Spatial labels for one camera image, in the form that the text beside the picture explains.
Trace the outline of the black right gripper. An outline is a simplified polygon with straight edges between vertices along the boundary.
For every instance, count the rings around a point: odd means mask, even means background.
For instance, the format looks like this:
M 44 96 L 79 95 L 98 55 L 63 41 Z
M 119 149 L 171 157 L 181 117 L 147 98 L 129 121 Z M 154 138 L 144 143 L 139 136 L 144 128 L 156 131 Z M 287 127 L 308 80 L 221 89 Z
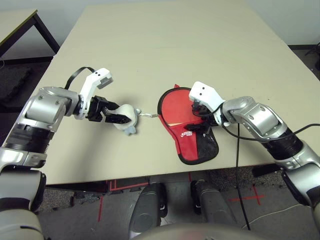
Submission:
M 214 114 L 217 113 L 218 109 L 216 109 L 213 113 L 209 111 L 209 109 L 205 106 L 201 106 L 200 103 L 196 100 L 193 101 L 192 104 L 192 114 L 201 117 L 203 122 L 201 123 L 190 123 L 186 125 L 186 130 L 192 132 L 206 132 L 209 127 L 218 126 L 218 122 L 215 120 Z

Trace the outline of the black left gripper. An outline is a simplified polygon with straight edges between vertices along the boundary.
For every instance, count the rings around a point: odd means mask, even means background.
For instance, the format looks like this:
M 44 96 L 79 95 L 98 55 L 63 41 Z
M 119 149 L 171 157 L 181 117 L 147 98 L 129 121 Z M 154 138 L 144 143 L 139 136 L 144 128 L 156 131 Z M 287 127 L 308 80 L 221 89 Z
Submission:
M 90 100 L 89 110 L 86 115 L 86 118 L 90 122 L 101 122 L 103 116 L 101 114 L 102 109 L 104 108 L 106 111 L 114 111 L 118 109 L 120 106 L 112 101 L 106 100 L 104 97 L 101 96 L 94 96 Z M 105 115 L 105 122 L 112 123 L 112 124 L 127 124 L 132 120 L 123 115 L 123 114 L 114 114 L 114 113 L 107 113 Z

